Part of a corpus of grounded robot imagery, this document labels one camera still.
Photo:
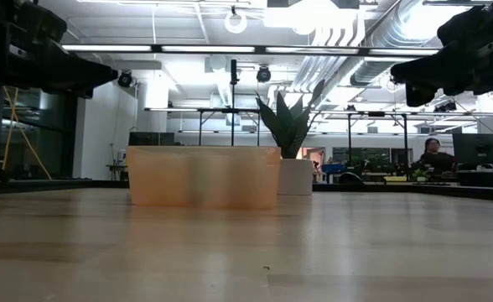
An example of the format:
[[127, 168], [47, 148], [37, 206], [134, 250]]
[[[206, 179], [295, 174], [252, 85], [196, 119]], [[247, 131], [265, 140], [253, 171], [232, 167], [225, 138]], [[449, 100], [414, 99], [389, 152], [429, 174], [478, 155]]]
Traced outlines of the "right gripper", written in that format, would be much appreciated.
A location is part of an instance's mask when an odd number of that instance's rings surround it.
[[[453, 83], [452, 68], [458, 63], [459, 53], [463, 57], [462, 79]], [[420, 107], [430, 103], [438, 89], [448, 95], [471, 91], [482, 95], [493, 91], [493, 40], [484, 44], [476, 41], [452, 41], [438, 53], [396, 64], [391, 68], [392, 81], [405, 85], [406, 103], [409, 107]]]

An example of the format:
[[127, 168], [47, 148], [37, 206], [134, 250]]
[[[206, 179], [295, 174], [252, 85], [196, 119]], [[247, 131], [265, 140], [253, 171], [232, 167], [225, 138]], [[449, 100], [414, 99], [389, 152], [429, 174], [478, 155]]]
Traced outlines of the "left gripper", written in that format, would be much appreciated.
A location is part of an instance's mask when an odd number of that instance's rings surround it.
[[53, 41], [54, 28], [48, 25], [0, 24], [0, 84], [44, 86], [41, 90], [49, 94], [91, 99], [92, 89], [118, 77], [110, 66], [82, 59], [59, 44], [53, 46], [51, 75], [45, 56]]

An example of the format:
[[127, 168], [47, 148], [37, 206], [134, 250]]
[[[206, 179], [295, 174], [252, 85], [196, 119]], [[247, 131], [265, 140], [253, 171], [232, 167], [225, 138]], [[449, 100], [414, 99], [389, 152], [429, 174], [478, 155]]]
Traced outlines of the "translucent orange plastic basket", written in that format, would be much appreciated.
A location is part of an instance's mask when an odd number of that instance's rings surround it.
[[261, 210], [277, 205], [280, 149], [248, 146], [130, 146], [135, 206]]

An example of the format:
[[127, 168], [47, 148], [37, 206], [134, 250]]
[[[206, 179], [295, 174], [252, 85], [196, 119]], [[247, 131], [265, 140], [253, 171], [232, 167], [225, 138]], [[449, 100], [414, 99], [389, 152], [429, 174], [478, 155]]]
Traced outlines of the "person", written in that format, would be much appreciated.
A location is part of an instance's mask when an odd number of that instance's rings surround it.
[[440, 142], [436, 138], [428, 138], [424, 143], [424, 152], [420, 164], [433, 168], [436, 172], [448, 172], [454, 168], [454, 156], [439, 151]]

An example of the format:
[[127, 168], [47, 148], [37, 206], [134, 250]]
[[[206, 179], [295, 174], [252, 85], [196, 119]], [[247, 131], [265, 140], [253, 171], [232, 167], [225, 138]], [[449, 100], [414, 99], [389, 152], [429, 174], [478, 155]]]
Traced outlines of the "dark computer monitor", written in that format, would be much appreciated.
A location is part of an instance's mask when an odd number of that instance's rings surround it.
[[493, 165], [493, 134], [456, 133], [452, 139], [457, 170]]

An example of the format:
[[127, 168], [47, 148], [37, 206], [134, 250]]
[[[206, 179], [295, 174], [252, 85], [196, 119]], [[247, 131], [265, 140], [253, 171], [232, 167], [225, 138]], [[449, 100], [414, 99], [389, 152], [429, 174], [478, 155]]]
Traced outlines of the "black chair back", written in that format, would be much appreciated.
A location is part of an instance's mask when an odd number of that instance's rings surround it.
[[352, 172], [344, 172], [338, 178], [340, 185], [362, 185], [363, 181], [360, 176]]

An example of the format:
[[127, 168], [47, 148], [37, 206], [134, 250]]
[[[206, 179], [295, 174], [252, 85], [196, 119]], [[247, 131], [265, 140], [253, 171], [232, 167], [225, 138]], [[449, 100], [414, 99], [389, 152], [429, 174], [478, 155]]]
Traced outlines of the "white LED light bar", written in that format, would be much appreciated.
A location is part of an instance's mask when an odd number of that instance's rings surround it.
[[372, 48], [372, 47], [314, 47], [314, 46], [223, 46], [223, 45], [182, 45], [182, 44], [65, 44], [63, 48], [75, 52], [116, 52], [116, 53], [284, 53], [284, 54], [344, 54], [359, 52], [374, 55], [425, 55], [438, 51], [435, 48]]

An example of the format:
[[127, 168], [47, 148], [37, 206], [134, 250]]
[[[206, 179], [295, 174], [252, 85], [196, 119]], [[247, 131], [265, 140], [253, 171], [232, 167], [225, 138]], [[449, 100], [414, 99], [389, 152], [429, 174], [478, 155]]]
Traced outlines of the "green snake plant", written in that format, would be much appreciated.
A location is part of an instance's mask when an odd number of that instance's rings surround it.
[[325, 80], [321, 80], [314, 88], [311, 100], [306, 106], [300, 97], [296, 103], [289, 107], [279, 92], [276, 99], [276, 111], [264, 103], [256, 93], [256, 102], [259, 107], [259, 115], [264, 125], [272, 134], [273, 140], [281, 150], [282, 159], [295, 159], [303, 141], [318, 116], [309, 119], [314, 103], [321, 97]]

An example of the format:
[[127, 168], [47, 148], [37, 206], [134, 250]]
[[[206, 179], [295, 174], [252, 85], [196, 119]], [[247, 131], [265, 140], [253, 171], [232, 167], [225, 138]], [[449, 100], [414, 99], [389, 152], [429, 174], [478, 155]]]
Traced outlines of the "black vertical pole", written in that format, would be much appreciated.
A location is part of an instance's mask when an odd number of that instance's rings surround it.
[[238, 83], [238, 76], [237, 76], [237, 61], [235, 59], [231, 60], [231, 146], [235, 145], [235, 116], [236, 116], [236, 109], [235, 109], [235, 88], [236, 84]]

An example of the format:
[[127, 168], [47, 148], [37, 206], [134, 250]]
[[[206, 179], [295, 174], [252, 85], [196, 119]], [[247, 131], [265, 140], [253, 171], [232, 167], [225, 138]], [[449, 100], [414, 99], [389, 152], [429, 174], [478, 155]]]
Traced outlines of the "white plant pot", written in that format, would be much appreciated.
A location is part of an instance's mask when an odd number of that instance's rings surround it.
[[278, 183], [279, 195], [311, 195], [313, 165], [308, 159], [282, 159]]

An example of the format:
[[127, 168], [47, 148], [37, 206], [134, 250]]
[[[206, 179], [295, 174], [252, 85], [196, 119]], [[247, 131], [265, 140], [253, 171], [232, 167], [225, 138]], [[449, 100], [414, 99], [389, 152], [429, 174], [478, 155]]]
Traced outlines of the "silver ventilation duct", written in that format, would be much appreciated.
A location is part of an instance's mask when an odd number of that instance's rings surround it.
[[[408, 48], [423, 47], [436, 34], [436, 25], [418, 23], [431, 12], [424, 0], [396, 0], [395, 7], [362, 41], [350, 40], [349, 45], [362, 47]], [[291, 88], [295, 91], [310, 91], [314, 84], [325, 80], [327, 87], [369, 86], [381, 73], [391, 67], [391, 61], [368, 61], [359, 57], [335, 58], [313, 57], [304, 59]]]

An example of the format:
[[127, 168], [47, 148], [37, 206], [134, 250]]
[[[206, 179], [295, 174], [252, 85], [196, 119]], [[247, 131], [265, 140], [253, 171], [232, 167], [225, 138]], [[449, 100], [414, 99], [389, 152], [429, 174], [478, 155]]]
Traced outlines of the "black background workstation frame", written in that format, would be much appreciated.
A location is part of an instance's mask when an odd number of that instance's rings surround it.
[[199, 108], [194, 108], [194, 107], [166, 107], [166, 108], [152, 108], [152, 107], [145, 107], [144, 108], [145, 112], [198, 112], [199, 113], [199, 145], [202, 143], [202, 127], [204, 124], [204, 119], [203, 115], [206, 112], [210, 113], [222, 113], [222, 114], [231, 114], [232, 119], [235, 119], [235, 115], [238, 115], [240, 113], [252, 113], [252, 114], [257, 114], [257, 123], [260, 123], [261, 121], [261, 113], [259, 109], [252, 109], [252, 108], [235, 108], [235, 107], [220, 107], [220, 108], [208, 108], [208, 107], [199, 107]]
[[[361, 145], [359, 143], [354, 143], [354, 138], [365, 139], [365, 143], [372, 144], [371, 140], [373, 138], [391, 138], [392, 141], [395, 139], [402, 139], [404, 160], [403, 163], [408, 166], [413, 159], [412, 153], [409, 150], [409, 131], [408, 131], [408, 116], [407, 112], [383, 112], [383, 111], [318, 111], [316, 112], [315, 118], [312, 119], [314, 126], [312, 127], [311, 133], [313, 135], [325, 135], [330, 137], [335, 136], [345, 136], [347, 139], [346, 147], [348, 148], [348, 160], [352, 160], [352, 149], [359, 148]], [[328, 120], [338, 120], [345, 121], [344, 128], [335, 128], [331, 125], [330, 129], [320, 129], [322, 123]], [[400, 127], [402, 132], [397, 133], [395, 130], [390, 130], [384, 133], [368, 133], [366, 130], [361, 131], [360, 129], [356, 132], [353, 127], [358, 122], [379, 122], [379, 121], [392, 121], [395, 123], [396, 127]]]

